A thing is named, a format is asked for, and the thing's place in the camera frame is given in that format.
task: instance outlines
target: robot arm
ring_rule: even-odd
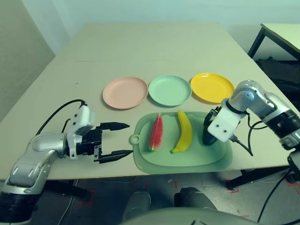
[[[250,109],[279,137],[286,150],[295,148],[288,158],[293,170],[300,168],[300,119],[278,96],[266,92],[259,83],[251,80],[241,82],[231,98],[222,101],[221,108],[212,110],[204,122],[203,143],[212,144],[219,139],[229,140],[240,120]]]
[[[94,123],[95,113],[87,105],[81,105],[66,133],[43,133],[30,140],[0,192],[0,225],[29,223],[54,160],[65,155],[71,159],[77,159],[78,155],[95,155],[94,162],[105,163],[132,152],[120,150],[102,156],[102,130],[120,130],[129,125],[102,123],[91,130]]]

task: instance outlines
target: pink plate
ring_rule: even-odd
[[[116,109],[130,109],[148,95],[148,85],[138,77],[126,76],[111,81],[103,91],[103,100]]]

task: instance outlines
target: banana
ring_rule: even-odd
[[[192,130],[192,125],[187,117],[187,115],[179,110],[178,111],[178,119],[180,122],[180,127],[181,127],[181,136],[179,141],[177,142],[177,145],[175,149],[171,151],[171,153],[176,153],[180,151],[185,151],[189,148],[189,146],[192,143],[192,138],[193,138],[193,130]]]

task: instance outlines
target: toy watermelon slice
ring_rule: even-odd
[[[154,121],[151,134],[148,140],[148,147],[150,150],[157,151],[160,149],[163,140],[163,118],[159,113]]]

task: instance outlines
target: white table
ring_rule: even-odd
[[[155,112],[208,112],[215,105],[193,97],[180,106],[162,108],[149,99],[130,110],[114,110],[101,98],[104,87],[114,78],[138,76],[146,82],[161,75],[176,75],[190,80],[201,72],[214,72],[227,77],[236,86],[252,79],[266,90],[279,95],[299,114],[263,71],[235,43],[218,23],[175,24],[87,24],[67,47],[46,67],[0,124],[0,179],[5,179],[25,152],[36,131],[63,103],[81,98],[96,112],[96,122],[119,121],[131,127],[103,133],[103,152],[130,150],[128,138],[138,120]],[[60,132],[64,121],[75,113],[74,104],[59,113],[44,132]],[[252,123],[257,121],[252,116]],[[247,121],[239,125],[239,139],[247,143]],[[289,152],[269,129],[253,132],[254,156],[232,143],[233,160],[228,169],[261,168],[286,165]],[[92,156],[57,160],[49,179],[79,179],[142,175],[133,155],[99,165]]]
[[[248,55],[253,58],[265,36],[300,60],[300,23],[262,23]]]

